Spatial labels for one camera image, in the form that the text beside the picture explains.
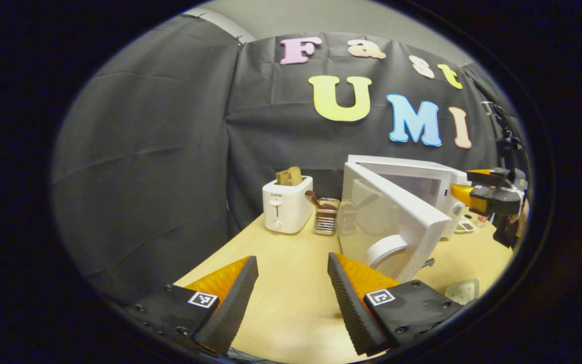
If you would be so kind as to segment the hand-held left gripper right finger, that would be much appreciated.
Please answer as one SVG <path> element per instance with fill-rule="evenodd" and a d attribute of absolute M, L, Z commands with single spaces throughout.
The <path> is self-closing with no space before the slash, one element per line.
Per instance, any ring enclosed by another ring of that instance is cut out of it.
<path fill-rule="evenodd" d="M 463 305 L 421 280 L 395 279 L 331 252 L 327 272 L 357 354 L 395 350 L 430 336 Z"/>

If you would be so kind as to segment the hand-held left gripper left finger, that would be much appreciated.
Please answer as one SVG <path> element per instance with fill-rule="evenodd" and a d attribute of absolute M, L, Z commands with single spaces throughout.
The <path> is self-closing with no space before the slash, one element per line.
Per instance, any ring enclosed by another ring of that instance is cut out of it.
<path fill-rule="evenodd" d="M 243 322 L 259 276 L 255 256 L 245 256 L 180 287 L 168 284 L 125 306 L 134 321 L 176 346 L 220 357 Z"/>

